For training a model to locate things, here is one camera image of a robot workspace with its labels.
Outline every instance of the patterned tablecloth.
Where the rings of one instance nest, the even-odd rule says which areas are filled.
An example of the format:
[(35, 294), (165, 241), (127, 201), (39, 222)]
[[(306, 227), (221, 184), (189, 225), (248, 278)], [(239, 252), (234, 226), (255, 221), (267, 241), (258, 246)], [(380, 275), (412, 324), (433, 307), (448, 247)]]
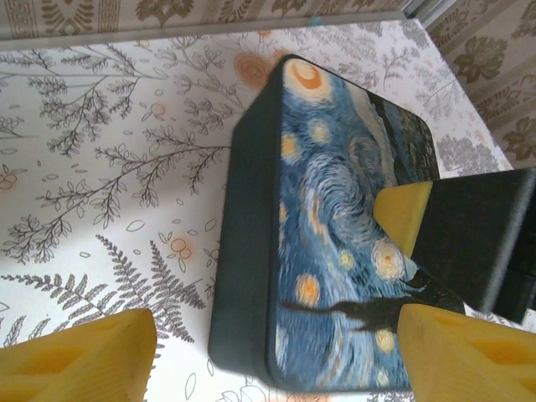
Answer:
[(290, 52), (423, 117), (443, 177), (510, 168), (416, 22), (0, 54), (0, 344), (150, 307), (148, 401), (411, 400), (287, 395), (208, 359), (231, 132)]

